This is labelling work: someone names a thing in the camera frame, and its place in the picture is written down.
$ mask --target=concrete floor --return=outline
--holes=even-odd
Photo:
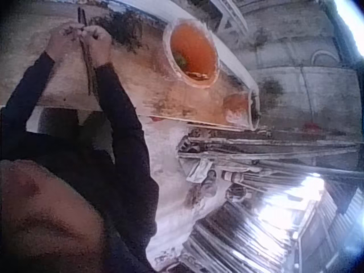
[[[28,131],[37,132],[41,112],[42,108],[36,107],[27,123]],[[88,114],[79,112],[80,123],[83,123]],[[158,230],[147,248],[147,256],[152,266],[160,270],[179,256],[195,222],[225,202],[225,191],[230,183],[218,179],[215,197],[203,199],[193,209],[185,208],[183,203],[191,183],[186,181],[186,175],[177,159],[176,147],[188,133],[186,123],[167,119],[153,122],[149,117],[140,117],[140,121],[150,153],[151,176],[160,189],[156,214]],[[111,137],[106,136],[104,140],[109,142]]]

